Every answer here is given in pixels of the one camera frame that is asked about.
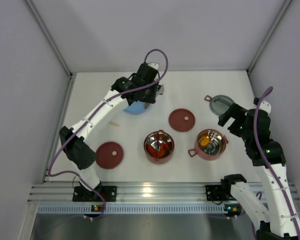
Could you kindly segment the orange food slices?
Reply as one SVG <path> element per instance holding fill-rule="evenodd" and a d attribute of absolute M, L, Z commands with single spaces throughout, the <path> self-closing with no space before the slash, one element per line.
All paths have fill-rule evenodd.
<path fill-rule="evenodd" d="M 198 141 L 198 145 L 200 148 L 206 148 L 210 143 L 211 141 L 209 135 L 203 135 Z"/>

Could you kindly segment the red orange carrot slice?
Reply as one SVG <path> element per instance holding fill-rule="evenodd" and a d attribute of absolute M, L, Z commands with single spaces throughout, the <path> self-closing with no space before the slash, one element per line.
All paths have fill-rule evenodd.
<path fill-rule="evenodd" d="M 169 153 L 170 150 L 170 143 L 166 143 L 166 142 L 161 142 L 160 143 L 160 151 L 163 153 Z"/>

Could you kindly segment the red sausage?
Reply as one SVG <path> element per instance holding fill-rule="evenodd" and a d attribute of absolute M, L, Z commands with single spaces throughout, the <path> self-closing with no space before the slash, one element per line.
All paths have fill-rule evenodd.
<path fill-rule="evenodd" d="M 154 145 L 147 144 L 146 145 L 146 151 L 152 158 L 159 158 L 160 150 L 161 150 L 161 147 L 158 146 L 157 144 L 154 144 Z"/>

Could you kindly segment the long metal tongs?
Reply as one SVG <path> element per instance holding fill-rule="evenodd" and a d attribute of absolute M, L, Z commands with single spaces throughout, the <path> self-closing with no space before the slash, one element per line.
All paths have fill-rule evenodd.
<path fill-rule="evenodd" d="M 148 109 L 151 104 L 156 102 L 156 98 L 164 94 L 164 85 L 158 84 L 150 88 L 150 92 L 147 93 L 144 101 L 144 109 Z"/>

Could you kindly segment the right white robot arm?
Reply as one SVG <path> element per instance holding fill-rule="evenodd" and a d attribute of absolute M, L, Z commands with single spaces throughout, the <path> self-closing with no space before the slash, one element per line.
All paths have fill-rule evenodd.
<path fill-rule="evenodd" d="M 247 110 L 236 103 L 218 118 L 218 125 L 233 118 L 231 134 L 243 140 L 245 151 L 261 180 L 266 204 L 252 192 L 242 174 L 231 174 L 220 183 L 250 218 L 258 240 L 300 240 L 300 218 L 287 180 L 286 158 L 281 145 L 270 138 L 267 110 Z"/>

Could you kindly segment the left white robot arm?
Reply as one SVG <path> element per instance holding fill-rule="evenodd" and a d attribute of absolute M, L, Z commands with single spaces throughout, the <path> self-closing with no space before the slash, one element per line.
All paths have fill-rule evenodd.
<path fill-rule="evenodd" d="M 157 95 L 163 94 L 158 68 L 157 63 L 143 62 L 130 77 L 118 78 L 102 101 L 82 120 L 59 130 L 61 150 L 74 166 L 80 186 L 88 193 L 99 192 L 102 186 L 96 171 L 98 155 L 93 141 L 118 113 L 134 102 L 156 102 Z"/>

